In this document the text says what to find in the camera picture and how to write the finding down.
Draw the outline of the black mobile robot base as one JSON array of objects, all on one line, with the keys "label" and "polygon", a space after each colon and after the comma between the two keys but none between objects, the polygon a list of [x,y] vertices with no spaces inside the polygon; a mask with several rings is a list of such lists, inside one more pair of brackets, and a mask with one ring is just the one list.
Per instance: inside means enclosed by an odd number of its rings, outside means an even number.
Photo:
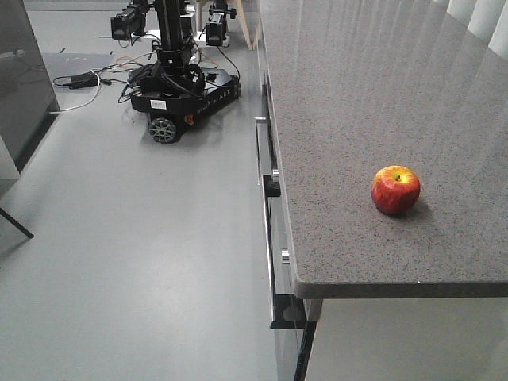
[{"label": "black mobile robot base", "polygon": [[193,63],[198,34],[187,1],[131,1],[111,17],[112,39],[134,43],[147,36],[149,10],[156,11],[159,26],[152,43],[156,62],[133,70],[122,95],[147,114],[152,139],[170,144],[178,140],[180,128],[239,98],[240,76]]}]

